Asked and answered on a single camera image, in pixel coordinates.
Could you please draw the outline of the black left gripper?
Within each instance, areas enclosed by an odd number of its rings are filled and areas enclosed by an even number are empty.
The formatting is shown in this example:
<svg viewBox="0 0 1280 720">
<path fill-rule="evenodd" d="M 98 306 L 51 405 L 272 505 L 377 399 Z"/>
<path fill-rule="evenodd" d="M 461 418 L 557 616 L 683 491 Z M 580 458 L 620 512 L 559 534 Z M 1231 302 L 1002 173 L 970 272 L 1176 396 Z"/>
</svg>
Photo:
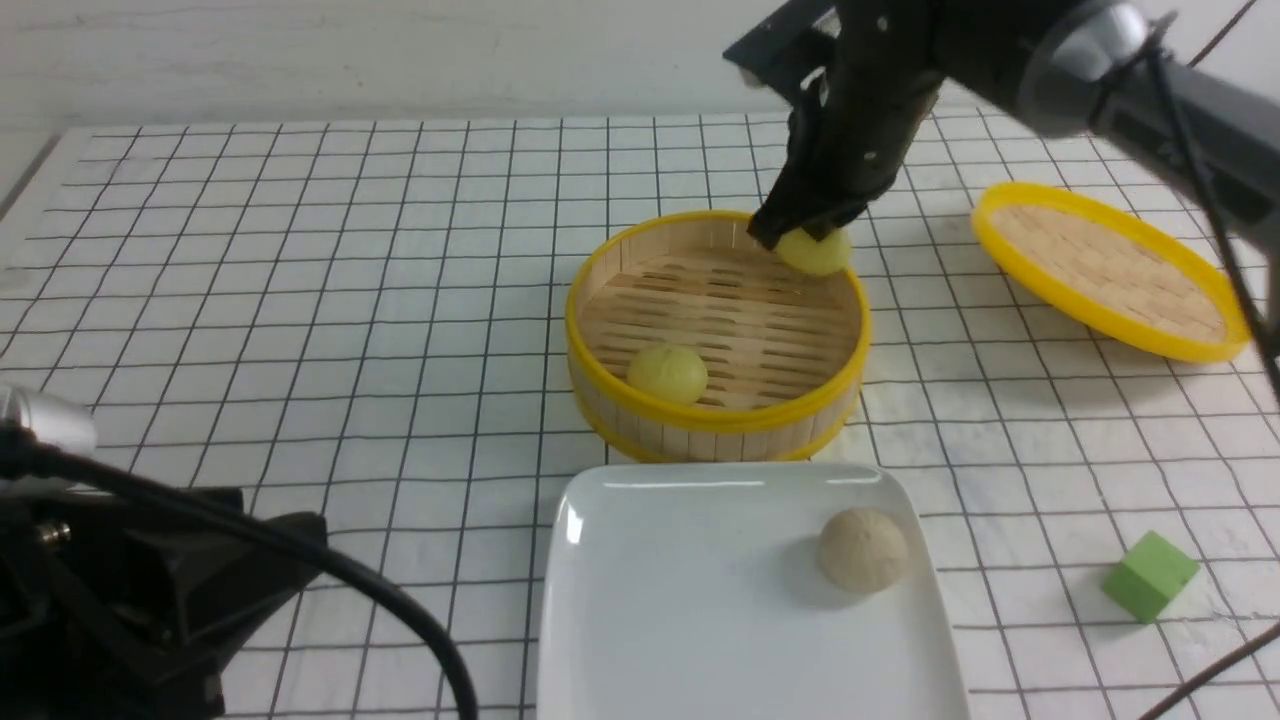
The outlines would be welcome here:
<svg viewBox="0 0 1280 720">
<path fill-rule="evenodd" d="M 218 719 L 221 675 L 319 571 L 108 496 L 3 501 L 1 715 Z"/>
</svg>

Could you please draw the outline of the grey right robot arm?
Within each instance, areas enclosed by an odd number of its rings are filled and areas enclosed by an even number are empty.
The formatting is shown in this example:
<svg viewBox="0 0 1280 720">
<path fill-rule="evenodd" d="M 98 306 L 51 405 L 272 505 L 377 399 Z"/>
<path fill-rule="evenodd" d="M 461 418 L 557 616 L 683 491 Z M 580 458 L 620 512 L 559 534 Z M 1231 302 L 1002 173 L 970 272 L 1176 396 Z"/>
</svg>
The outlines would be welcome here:
<svg viewBox="0 0 1280 720">
<path fill-rule="evenodd" d="M 849 224 L 888 191 L 945 81 L 1044 138 L 1089 132 L 1192 196 L 1149 63 L 1228 228 L 1277 259 L 1277 105 L 1171 59 L 1126 1 L 788 1 L 724 58 L 792 109 L 750 233 Z"/>
</svg>

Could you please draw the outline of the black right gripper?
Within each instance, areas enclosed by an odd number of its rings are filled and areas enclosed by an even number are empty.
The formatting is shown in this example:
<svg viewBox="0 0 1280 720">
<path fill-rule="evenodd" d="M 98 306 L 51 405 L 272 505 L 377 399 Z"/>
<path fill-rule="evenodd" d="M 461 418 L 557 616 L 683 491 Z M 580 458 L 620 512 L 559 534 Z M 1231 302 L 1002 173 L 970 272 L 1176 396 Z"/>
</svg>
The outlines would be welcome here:
<svg viewBox="0 0 1280 720">
<path fill-rule="evenodd" d="M 824 240 L 890 188 L 945 78 L 932 50 L 936 1 L 837 1 L 835 14 L 815 138 L 748 223 L 769 251 L 792 231 Z"/>
</svg>

